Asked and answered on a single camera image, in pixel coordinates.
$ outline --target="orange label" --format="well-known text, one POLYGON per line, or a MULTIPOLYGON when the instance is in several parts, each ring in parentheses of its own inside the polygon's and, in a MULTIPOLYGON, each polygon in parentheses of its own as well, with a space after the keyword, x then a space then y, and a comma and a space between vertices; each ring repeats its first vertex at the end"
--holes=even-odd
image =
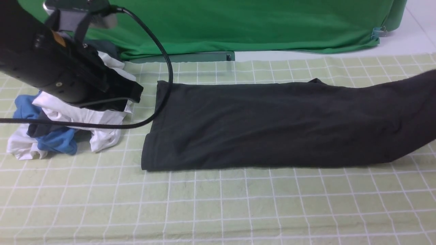
POLYGON ((54 32, 54 31, 51 31, 51 32, 53 32, 53 37, 54 37, 54 40, 56 42, 58 42, 60 45, 62 45, 64 47, 67 47, 65 40, 57 32, 54 32))

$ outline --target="white cloth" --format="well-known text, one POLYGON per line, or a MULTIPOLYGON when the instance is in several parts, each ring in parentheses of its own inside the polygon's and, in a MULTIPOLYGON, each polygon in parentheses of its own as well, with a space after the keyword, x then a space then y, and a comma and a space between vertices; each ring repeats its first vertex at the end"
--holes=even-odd
POLYGON ((29 124, 20 124, 18 129, 7 141, 6 152, 13 154, 18 160, 32 160, 39 155, 39 159, 47 156, 47 151, 38 149, 38 142, 27 135, 29 124))
MULTIPOLYGON (((124 63, 103 52, 99 52, 99 57, 105 65, 114 69, 121 76, 136 81, 134 75, 123 70, 124 63)), ((47 117, 53 121, 121 125, 124 117, 127 115, 126 112, 97 112, 89 109, 80 109, 68 105, 45 92, 41 92, 32 104, 41 107, 47 117)), ((14 154, 18 160, 31 160, 37 154, 42 159, 47 155, 47 152, 39 150, 36 139, 30 138, 27 135, 28 127, 28 124, 21 124, 18 130, 12 134, 8 140, 7 152, 14 154)), ((89 142, 92 152, 99 152, 116 145, 121 137, 120 129, 74 128, 91 131, 92 137, 89 142)))

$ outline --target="blue cloth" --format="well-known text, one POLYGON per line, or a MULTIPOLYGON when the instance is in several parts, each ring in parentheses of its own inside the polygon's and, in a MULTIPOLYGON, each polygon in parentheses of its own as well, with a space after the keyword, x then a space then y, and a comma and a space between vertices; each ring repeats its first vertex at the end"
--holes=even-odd
MULTIPOLYGON (((42 108, 32 104, 37 95, 19 95, 15 99, 17 110, 13 118, 37 119, 42 108)), ((47 135, 36 137, 38 149, 45 151, 54 151, 74 155, 77 153, 77 143, 74 140, 74 134, 77 130, 68 127, 62 127, 47 135)))

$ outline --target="green cloth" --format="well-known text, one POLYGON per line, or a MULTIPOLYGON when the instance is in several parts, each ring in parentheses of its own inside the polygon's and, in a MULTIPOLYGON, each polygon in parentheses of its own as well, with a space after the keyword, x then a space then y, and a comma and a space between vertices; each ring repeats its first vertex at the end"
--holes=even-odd
MULTIPOLYGON (((43 0, 20 0, 39 20, 43 0)), ((205 51, 300 50, 340 53, 379 44, 394 0, 111 0, 138 15, 169 54, 205 51)), ((124 60, 160 54, 147 34, 119 14, 118 27, 92 29, 87 38, 120 47, 124 60)))

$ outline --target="white tag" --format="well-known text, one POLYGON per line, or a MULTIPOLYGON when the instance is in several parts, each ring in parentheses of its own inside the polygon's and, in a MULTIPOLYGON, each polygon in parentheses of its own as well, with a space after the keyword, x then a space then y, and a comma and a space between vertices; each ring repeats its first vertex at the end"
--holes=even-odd
POLYGON ((126 107, 124 108, 124 112, 133 114, 132 109, 130 108, 131 104, 132 104, 132 102, 130 100, 128 100, 127 103, 126 103, 126 107))

